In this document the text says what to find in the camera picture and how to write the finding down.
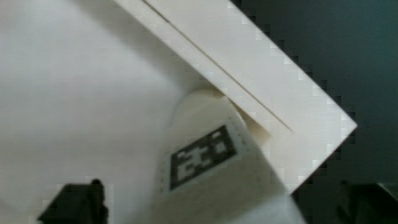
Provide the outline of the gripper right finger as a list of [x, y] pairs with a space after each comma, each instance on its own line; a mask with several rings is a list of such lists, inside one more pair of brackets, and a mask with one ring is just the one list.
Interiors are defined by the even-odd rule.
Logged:
[[398, 183], [340, 184], [338, 224], [398, 224]]

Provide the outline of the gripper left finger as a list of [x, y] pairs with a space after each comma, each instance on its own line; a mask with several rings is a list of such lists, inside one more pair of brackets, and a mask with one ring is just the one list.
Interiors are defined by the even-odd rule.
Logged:
[[109, 224], [105, 186], [98, 179], [62, 187], [38, 221], [41, 224]]

